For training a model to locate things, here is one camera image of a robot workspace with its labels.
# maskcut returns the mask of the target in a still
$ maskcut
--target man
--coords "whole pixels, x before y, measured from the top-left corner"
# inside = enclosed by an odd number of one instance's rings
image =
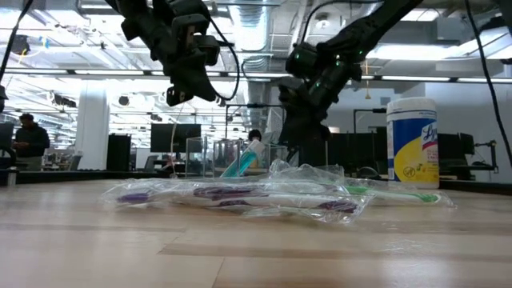
[[[44,128],[34,122],[34,116],[23,114],[19,120],[22,128],[16,131],[13,148],[20,163],[26,164],[28,171],[40,171],[42,156],[45,149],[50,147],[50,139]]]

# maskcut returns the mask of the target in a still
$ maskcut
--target black partition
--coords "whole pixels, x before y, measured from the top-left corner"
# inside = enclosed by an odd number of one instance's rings
[[[108,171],[129,171],[130,149],[131,136],[116,134],[109,135],[106,169]]]

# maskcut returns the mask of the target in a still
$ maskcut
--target monitor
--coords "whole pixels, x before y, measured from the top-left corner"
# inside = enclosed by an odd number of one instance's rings
[[[460,133],[460,139],[462,144],[462,150],[464,154],[474,155],[474,140],[473,135]]]
[[[169,153],[174,124],[151,124],[151,152]],[[201,137],[201,124],[177,124],[174,132],[173,152],[185,153],[188,138]],[[201,153],[200,141],[194,141],[189,152]]]
[[[439,161],[447,159],[464,159],[461,139],[457,134],[438,134]]]

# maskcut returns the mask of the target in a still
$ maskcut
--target plastic bag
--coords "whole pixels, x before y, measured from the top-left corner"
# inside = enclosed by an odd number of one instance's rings
[[[233,210],[247,217],[299,215],[348,223],[373,195],[351,195],[336,180],[336,174],[303,166],[254,178],[136,180],[110,189],[102,199],[121,206],[172,202]]]
[[[273,175],[280,175],[292,171],[298,173],[303,171],[306,174],[313,173],[314,170],[317,180],[326,180],[326,184],[342,186],[351,195],[372,194],[375,199],[372,205],[430,205],[430,206],[451,206],[451,199],[445,193],[438,190],[417,190],[414,186],[407,183],[394,181],[376,181],[369,179],[345,178],[343,169],[339,166],[324,166],[313,168],[311,166],[302,166],[296,172],[296,168],[291,168],[286,162],[273,163]]]

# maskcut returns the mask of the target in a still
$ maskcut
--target chair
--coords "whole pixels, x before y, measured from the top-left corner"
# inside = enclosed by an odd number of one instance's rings
[[[68,167],[68,171],[77,171],[78,164],[80,164],[80,159],[82,159],[81,155],[74,155],[71,158],[71,163],[70,163],[70,166]]]

